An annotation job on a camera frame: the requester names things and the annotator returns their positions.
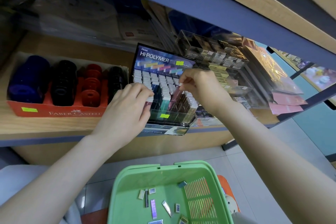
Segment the blue eraser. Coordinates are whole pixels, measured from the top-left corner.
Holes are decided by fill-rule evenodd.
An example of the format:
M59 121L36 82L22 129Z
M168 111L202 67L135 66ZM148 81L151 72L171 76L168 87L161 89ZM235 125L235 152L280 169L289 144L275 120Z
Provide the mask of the blue eraser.
M186 181L183 181L183 182L180 182L177 186L179 187L179 188L183 188L184 186L186 186L187 185L187 182Z

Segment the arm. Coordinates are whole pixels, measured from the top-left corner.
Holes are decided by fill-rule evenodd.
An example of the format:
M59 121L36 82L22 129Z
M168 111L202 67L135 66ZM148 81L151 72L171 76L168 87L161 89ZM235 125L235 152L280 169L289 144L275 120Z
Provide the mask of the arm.
M186 70L180 78L203 107L231 132L293 223L336 223L336 183L280 141L231 99L212 71Z
M139 83L119 90L91 135L0 208L1 223L59 223L98 168L145 127L150 106L142 110L151 95Z

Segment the green shopping basket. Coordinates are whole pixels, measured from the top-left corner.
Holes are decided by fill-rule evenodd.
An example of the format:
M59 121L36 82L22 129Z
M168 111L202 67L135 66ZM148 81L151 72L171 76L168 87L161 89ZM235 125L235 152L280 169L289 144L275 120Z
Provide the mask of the green shopping basket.
M178 183L186 181L183 188ZM149 207L138 199L141 189L155 188L149 195ZM151 203L155 199L157 219L164 224L178 224L181 214L188 224L233 224L228 203L217 175L205 161L137 165L124 168L116 177L108 211L107 224L143 223L152 219ZM170 217L162 202L166 201L174 215ZM180 213L175 213L175 204Z

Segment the green price sticker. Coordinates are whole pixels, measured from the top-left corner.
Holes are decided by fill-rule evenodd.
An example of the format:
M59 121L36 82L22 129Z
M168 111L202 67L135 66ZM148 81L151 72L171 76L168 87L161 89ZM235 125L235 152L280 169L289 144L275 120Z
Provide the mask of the green price sticker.
M38 112L36 108L21 107L24 112Z
M169 118L169 114L163 114L163 113L162 113L162 114L160 115L160 118Z

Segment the hand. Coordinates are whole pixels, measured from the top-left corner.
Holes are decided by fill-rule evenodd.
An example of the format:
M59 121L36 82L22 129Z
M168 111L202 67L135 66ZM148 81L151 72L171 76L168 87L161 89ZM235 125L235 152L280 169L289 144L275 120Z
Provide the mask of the hand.
M217 116L220 107L229 107L234 103L211 70L186 69L179 82L183 83L180 90L189 91L212 115Z
M92 136L110 156L128 144L145 127L150 117L150 106L144 105L153 91L140 83L126 85L118 90Z

